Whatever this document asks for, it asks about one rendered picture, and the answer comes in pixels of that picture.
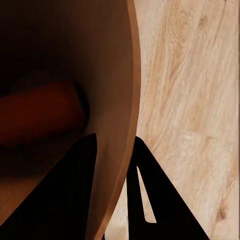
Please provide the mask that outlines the trash can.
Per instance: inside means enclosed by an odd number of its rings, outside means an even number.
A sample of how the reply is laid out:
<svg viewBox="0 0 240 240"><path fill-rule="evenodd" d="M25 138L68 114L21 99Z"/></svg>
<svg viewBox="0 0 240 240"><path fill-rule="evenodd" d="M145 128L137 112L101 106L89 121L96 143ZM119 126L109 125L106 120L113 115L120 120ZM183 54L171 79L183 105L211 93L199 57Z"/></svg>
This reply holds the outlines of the trash can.
<svg viewBox="0 0 240 240"><path fill-rule="evenodd" d="M58 81L77 83L87 120L0 146L0 227L80 138L96 133L84 240L102 240L127 178L139 119L134 0L0 0L0 98Z"/></svg>

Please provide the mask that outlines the can of soda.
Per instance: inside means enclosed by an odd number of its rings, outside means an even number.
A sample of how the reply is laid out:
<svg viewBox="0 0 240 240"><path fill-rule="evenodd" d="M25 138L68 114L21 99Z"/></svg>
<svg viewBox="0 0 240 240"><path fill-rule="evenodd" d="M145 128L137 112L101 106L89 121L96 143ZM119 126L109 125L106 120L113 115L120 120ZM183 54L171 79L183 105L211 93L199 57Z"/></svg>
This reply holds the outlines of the can of soda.
<svg viewBox="0 0 240 240"><path fill-rule="evenodd" d="M0 147L9 149L78 128L88 119L77 82L59 80L0 97Z"/></svg>

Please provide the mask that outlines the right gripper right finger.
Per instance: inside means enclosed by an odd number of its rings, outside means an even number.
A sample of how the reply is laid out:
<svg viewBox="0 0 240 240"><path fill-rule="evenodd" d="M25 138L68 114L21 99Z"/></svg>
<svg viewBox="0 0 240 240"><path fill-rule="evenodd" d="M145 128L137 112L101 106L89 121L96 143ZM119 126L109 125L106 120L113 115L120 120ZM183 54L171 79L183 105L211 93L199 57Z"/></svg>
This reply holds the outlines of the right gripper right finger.
<svg viewBox="0 0 240 240"><path fill-rule="evenodd" d="M156 223L145 220L137 167ZM210 240L144 141L137 136L126 186L129 240Z"/></svg>

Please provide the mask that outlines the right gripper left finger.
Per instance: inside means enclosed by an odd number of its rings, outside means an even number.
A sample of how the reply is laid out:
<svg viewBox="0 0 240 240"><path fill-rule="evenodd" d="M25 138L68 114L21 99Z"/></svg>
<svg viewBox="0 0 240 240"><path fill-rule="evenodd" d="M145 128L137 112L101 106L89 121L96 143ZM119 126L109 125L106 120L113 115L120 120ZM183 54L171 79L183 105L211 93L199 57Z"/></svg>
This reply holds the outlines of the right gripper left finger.
<svg viewBox="0 0 240 240"><path fill-rule="evenodd" d="M96 133L80 138L0 226L0 240L85 240Z"/></svg>

